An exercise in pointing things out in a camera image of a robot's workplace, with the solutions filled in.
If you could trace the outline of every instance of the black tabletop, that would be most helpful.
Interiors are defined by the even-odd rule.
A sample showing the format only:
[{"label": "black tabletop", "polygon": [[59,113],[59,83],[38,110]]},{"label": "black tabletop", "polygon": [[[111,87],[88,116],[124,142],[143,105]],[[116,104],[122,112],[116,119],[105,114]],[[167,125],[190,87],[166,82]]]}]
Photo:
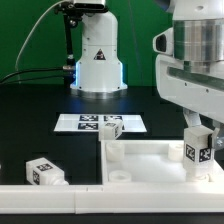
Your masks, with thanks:
[{"label": "black tabletop", "polygon": [[[181,140],[186,127],[182,108],[162,100],[154,87],[129,87],[109,100],[76,97],[62,85],[8,85],[0,88],[0,183],[28,184],[25,163],[45,157],[65,171],[70,184],[101,184],[97,133],[55,133],[61,113],[141,115],[146,133],[120,139]],[[206,126],[211,121],[202,118]],[[222,164],[224,155],[217,160]],[[1,215],[1,223],[223,223],[222,214]]]}]

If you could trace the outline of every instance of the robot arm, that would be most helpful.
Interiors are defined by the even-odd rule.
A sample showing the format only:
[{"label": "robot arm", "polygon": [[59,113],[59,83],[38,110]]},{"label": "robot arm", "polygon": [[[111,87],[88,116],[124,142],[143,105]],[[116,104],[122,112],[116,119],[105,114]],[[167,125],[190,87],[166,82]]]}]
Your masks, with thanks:
[{"label": "robot arm", "polygon": [[[224,0],[155,1],[173,12],[173,27],[153,41],[157,88],[184,108],[184,167],[190,179],[199,178],[212,172],[215,150],[224,148]],[[199,114],[214,120],[214,131]]]}]

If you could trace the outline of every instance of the robot warning label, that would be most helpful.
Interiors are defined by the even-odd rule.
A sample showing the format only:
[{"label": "robot warning label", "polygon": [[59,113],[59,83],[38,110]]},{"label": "robot warning label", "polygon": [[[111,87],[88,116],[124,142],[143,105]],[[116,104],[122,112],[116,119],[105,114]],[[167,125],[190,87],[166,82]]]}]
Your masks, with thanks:
[{"label": "robot warning label", "polygon": [[103,51],[100,49],[96,56],[94,57],[94,60],[106,60]]},{"label": "robot warning label", "polygon": [[53,169],[53,167],[52,167],[51,165],[49,165],[48,163],[43,164],[43,165],[40,165],[40,166],[37,166],[37,168],[38,168],[41,172],[46,171],[46,170]]},{"label": "robot warning label", "polygon": [[37,185],[40,185],[40,176],[35,171],[33,171],[33,182]]},{"label": "robot warning label", "polygon": [[98,123],[79,123],[79,130],[98,130]]},{"label": "robot warning label", "polygon": [[195,149],[187,144],[186,144],[186,157],[192,160],[193,162],[195,161]]},{"label": "robot warning label", "polygon": [[205,161],[211,160],[211,157],[212,157],[211,149],[206,148],[206,149],[200,150],[199,162],[205,162]]}]

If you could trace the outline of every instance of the blue light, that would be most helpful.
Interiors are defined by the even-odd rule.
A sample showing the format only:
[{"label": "blue light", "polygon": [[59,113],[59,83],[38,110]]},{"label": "blue light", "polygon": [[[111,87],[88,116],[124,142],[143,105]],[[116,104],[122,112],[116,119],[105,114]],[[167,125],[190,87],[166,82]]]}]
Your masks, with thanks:
[{"label": "blue light", "polygon": [[123,83],[123,78],[124,78],[124,65],[121,63],[121,83]]}]

